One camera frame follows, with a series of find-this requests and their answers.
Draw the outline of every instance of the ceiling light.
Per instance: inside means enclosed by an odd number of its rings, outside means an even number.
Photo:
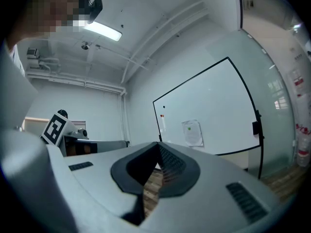
[[[87,24],[84,27],[86,30],[90,30],[99,34],[102,34],[103,36],[106,36],[112,40],[119,41],[122,34],[112,28],[109,28],[103,24],[100,24],[98,22],[93,22],[91,24]]]

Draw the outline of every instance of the person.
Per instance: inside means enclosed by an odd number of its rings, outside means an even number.
[[[89,0],[28,0],[21,10],[4,45],[20,73],[25,76],[17,43],[25,38],[55,32],[58,26],[70,25],[79,15],[87,14]]]
[[[57,113],[68,119],[68,114],[65,110],[59,110]]]

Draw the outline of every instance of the ceiling pipe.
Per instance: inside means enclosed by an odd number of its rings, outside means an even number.
[[[28,78],[34,79],[45,79],[51,82],[59,82],[59,83],[69,83],[74,85],[85,86],[94,89],[100,89],[105,91],[110,91],[118,94],[126,93],[126,89],[122,86],[87,80],[80,77],[75,77],[74,75],[57,75],[53,73],[47,72],[38,72],[38,71],[27,71]]]
[[[60,42],[60,43],[66,44],[66,42],[59,41],[59,40],[54,40],[54,39],[35,38],[34,40],[56,41],[56,42]],[[122,55],[122,54],[120,54],[120,53],[118,53],[118,52],[116,52],[116,51],[114,51],[114,50],[109,49],[109,48],[106,48],[106,47],[103,47],[103,46],[100,46],[100,47],[103,48],[103,49],[106,49],[106,50],[108,50],[108,51],[110,51],[110,52],[112,52],[112,53],[114,53],[114,54],[116,54],[116,55],[118,55],[119,57],[121,57],[121,58],[123,58],[123,59],[125,59],[125,60],[127,60],[127,61],[129,61],[129,62],[132,62],[132,63],[134,63],[134,64],[136,64],[136,65],[139,65],[141,68],[144,68],[145,70],[148,70],[148,68],[146,68],[146,67],[143,66],[143,65],[138,64],[136,61],[132,60],[132,58],[130,58],[130,57],[126,57],[126,56],[124,56],[124,55]]]
[[[40,61],[39,65],[51,65],[51,66],[60,66],[59,63],[53,63],[53,62],[44,62],[44,61]]]
[[[158,37],[156,41],[149,46],[149,48],[142,54],[143,57],[138,61],[139,63],[144,63],[146,61],[146,58],[144,56],[152,56],[161,46],[163,46],[166,42],[168,42],[174,35],[176,35],[178,32],[192,24],[193,22],[205,17],[209,14],[209,11],[207,8],[203,8],[193,14],[191,16],[187,17],[186,19],[183,19],[178,24],[176,24],[173,28],[171,28],[169,31],[167,31],[162,36]],[[133,66],[129,72],[129,77],[127,78],[127,81],[135,74],[135,72],[138,70],[138,66]]]
[[[51,60],[51,61],[56,61],[56,62],[59,63],[59,59],[57,59],[57,58],[50,58],[50,57],[48,57],[48,58],[39,58],[39,60],[43,60],[43,61],[45,61],[45,60]]]
[[[118,52],[115,52],[115,51],[113,51],[113,50],[111,50],[111,49],[109,49],[109,48],[106,48],[106,47],[103,47],[103,46],[100,46],[100,47],[101,47],[102,49],[106,49],[106,50],[108,50],[108,51],[110,51],[110,52],[112,52],[112,53],[114,53],[114,54],[120,56],[121,58],[123,58],[123,59],[125,59],[125,60],[128,60],[129,62],[132,62],[132,63],[134,63],[134,64],[136,64],[136,65],[139,65],[140,67],[144,68],[145,70],[149,70],[149,69],[146,68],[145,66],[143,66],[143,65],[141,65],[141,64],[138,64],[136,61],[132,60],[132,59],[129,58],[129,57],[125,57],[125,56],[119,54]]]
[[[140,44],[140,46],[136,49],[136,51],[133,53],[132,55],[132,59],[135,58],[135,56],[138,54],[138,52],[151,40],[151,38],[153,38],[161,29],[163,29],[166,25],[168,25],[171,21],[173,21],[175,18],[177,18],[178,16],[180,16],[182,13],[186,12],[187,10],[195,7],[196,5],[199,5],[200,3],[202,3],[203,1],[198,1],[198,2],[194,2],[191,5],[187,6],[186,8],[184,8],[183,10],[180,10],[178,13],[176,13],[175,15],[173,15],[171,18],[169,18],[167,21],[165,21],[160,27],[157,28],[157,30],[155,30],[142,44]],[[122,76],[122,80],[121,83],[124,82],[128,67],[129,67],[129,62],[126,64],[123,76]]]

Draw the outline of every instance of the white pipe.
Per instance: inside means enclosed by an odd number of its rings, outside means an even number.
[[[109,89],[109,90],[111,90],[111,91],[115,91],[115,92],[119,92],[119,93],[122,92],[121,90],[118,90],[118,89],[114,89],[114,88],[107,87],[107,86],[104,86],[104,85],[92,84],[92,83],[89,83],[89,82],[87,82],[87,81],[86,81],[86,86],[87,86],[87,87],[94,87],[94,88]]]
[[[131,145],[132,145],[132,141],[131,141],[131,135],[130,135],[130,129],[129,129],[129,124],[128,124],[128,119],[127,119],[127,110],[126,110],[126,94],[124,94],[123,96],[123,105],[124,105],[124,116],[125,116],[125,125],[126,125],[126,135],[127,135],[127,140],[130,141]]]
[[[44,62],[44,61],[40,61],[39,65],[51,65],[51,66],[59,66],[58,63],[53,63],[53,62]]]
[[[112,88],[120,89],[120,90],[126,92],[126,89],[123,86],[110,84],[110,83],[103,83],[103,82],[98,82],[98,81],[93,81],[93,80],[86,80],[85,77],[83,77],[83,76],[73,75],[73,74],[66,73],[66,72],[60,72],[60,74],[56,74],[56,73],[49,74],[46,72],[39,72],[39,71],[27,71],[27,74],[49,76],[49,77],[55,77],[55,78],[71,78],[71,79],[74,78],[75,80],[78,80],[78,81],[83,81],[83,82],[103,85],[103,86],[107,86],[107,87],[112,87]]]
[[[59,62],[59,59],[57,59],[57,58],[39,58],[39,60],[52,60],[52,61],[57,61],[57,62]]]
[[[108,51],[110,51],[110,52],[112,52],[112,53],[114,53],[114,54],[120,56],[121,58],[123,58],[123,59],[125,59],[125,60],[128,60],[129,62],[132,62],[132,63],[134,63],[134,64],[136,64],[136,65],[139,65],[140,67],[144,68],[145,70],[149,70],[148,68],[144,67],[144,66],[141,65],[141,64],[138,64],[136,61],[132,60],[132,59],[129,58],[129,57],[125,57],[125,56],[119,54],[118,52],[115,52],[115,51],[113,51],[113,50],[111,50],[111,49],[109,49],[109,48],[105,48],[105,47],[103,47],[103,46],[101,46],[101,48],[106,49],[106,50],[108,50]]]
[[[37,71],[27,71],[27,76],[29,78],[35,79],[46,79],[49,81],[59,82],[59,83],[70,83],[80,86],[85,86],[89,88],[110,91],[118,94],[126,93],[126,89],[122,86],[112,85],[108,83],[96,82],[91,80],[86,80],[78,77],[62,76],[57,74],[49,74],[46,72]]]
[[[122,135],[122,140],[125,140],[124,138],[124,129],[123,129],[123,116],[122,116],[122,97],[118,96],[118,104],[119,104],[119,116],[120,116],[120,124],[121,124],[121,135]]]
[[[161,29],[163,29],[167,24],[169,24],[172,20],[174,20],[176,17],[178,17],[179,15],[181,15],[182,13],[186,12],[187,10],[193,8],[194,6],[202,3],[203,1],[198,1],[198,2],[195,2],[191,5],[189,5],[188,7],[184,8],[183,10],[179,11],[178,13],[176,13],[174,16],[172,16],[170,19],[168,19],[167,21],[165,21],[160,27],[158,27],[157,30],[155,30],[153,32],[153,34],[151,34],[141,45],[140,47],[138,47],[136,49],[136,51],[133,53],[132,55],[132,59],[135,58],[135,56],[138,54],[138,52],[145,46],[146,43],[148,43],[148,41],[154,37]],[[125,79],[125,75],[127,73],[127,70],[128,70],[128,66],[129,66],[129,62],[126,64],[126,67],[125,67],[125,70],[124,70],[124,73],[123,73],[123,76],[122,76],[122,80],[121,80],[121,83],[124,82],[124,79]]]

